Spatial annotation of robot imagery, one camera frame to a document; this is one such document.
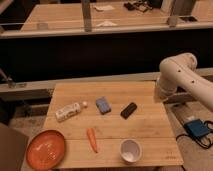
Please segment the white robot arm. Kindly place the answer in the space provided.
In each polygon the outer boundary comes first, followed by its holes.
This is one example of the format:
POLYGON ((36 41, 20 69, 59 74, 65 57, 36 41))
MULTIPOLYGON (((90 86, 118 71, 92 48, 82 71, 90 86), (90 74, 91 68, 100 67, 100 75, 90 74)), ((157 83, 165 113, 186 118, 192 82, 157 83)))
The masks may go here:
POLYGON ((160 62, 160 75, 155 92, 161 100, 171 97, 178 87, 213 112, 213 82, 195 73, 197 58, 192 53, 181 53, 160 62))

